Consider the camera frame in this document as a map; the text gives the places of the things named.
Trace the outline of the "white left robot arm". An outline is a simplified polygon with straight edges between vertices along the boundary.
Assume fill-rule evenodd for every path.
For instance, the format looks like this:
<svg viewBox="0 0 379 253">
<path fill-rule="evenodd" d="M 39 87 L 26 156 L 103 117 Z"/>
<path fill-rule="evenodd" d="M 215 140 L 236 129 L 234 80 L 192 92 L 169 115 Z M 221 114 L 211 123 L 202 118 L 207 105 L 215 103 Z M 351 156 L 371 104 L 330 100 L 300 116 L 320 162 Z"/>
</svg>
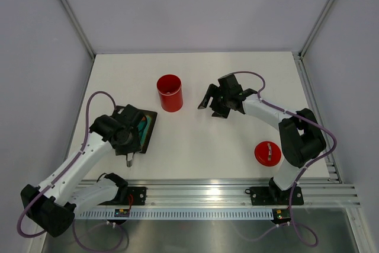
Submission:
<svg viewBox="0 0 379 253">
<path fill-rule="evenodd" d="M 61 164 L 39 185 L 21 190 L 24 215 L 52 237 L 63 234 L 76 217 L 100 204 L 141 205 L 145 189 L 135 191 L 115 173 L 105 174 L 95 184 L 76 189 L 84 176 L 110 152 L 127 156 L 144 153 L 156 113 L 128 104 L 118 106 L 112 115 L 99 116 L 86 125 L 84 142 L 78 152 Z"/>
</svg>

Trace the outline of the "stainless steel tongs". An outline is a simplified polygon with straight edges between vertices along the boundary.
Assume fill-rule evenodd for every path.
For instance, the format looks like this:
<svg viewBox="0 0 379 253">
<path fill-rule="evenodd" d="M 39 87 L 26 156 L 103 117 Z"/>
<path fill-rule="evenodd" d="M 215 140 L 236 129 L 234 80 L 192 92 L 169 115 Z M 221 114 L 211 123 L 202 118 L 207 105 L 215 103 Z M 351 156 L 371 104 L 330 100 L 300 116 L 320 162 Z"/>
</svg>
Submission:
<svg viewBox="0 0 379 253">
<path fill-rule="evenodd" d="M 128 168 L 131 168 L 133 166 L 134 162 L 134 153 L 128 153 L 126 155 L 126 165 Z"/>
</svg>

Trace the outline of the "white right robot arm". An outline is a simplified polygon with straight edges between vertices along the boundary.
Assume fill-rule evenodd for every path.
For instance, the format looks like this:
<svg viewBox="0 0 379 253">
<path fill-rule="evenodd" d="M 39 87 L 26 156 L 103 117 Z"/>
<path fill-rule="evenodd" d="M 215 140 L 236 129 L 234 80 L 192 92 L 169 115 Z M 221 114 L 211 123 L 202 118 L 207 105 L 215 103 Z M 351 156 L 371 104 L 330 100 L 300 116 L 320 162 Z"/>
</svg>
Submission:
<svg viewBox="0 0 379 253">
<path fill-rule="evenodd" d="M 256 160 L 263 166 L 279 165 L 278 172 L 267 186 L 247 189 L 253 205 L 288 205 L 292 194 L 300 188 L 296 178 L 306 164 L 318 157 L 326 149 L 326 141 L 313 112 L 304 108 L 290 112 L 266 102 L 261 91 L 243 89 L 230 73 L 218 79 L 218 84 L 210 84 L 198 109 L 210 107 L 213 117 L 228 118 L 230 111 L 255 117 L 279 132 L 280 145 L 263 141 L 255 147 Z"/>
</svg>

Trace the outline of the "red cylindrical canister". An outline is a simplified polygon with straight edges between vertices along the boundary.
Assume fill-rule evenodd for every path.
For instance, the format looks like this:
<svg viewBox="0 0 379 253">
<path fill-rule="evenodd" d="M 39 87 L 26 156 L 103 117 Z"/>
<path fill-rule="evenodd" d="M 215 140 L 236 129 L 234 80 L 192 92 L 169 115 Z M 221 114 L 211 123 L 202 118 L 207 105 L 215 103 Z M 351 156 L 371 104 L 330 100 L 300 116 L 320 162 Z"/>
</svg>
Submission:
<svg viewBox="0 0 379 253">
<path fill-rule="evenodd" d="M 183 106 L 182 82 L 173 74 L 161 76 L 156 87 L 158 90 L 161 107 L 170 113 L 179 111 Z"/>
</svg>

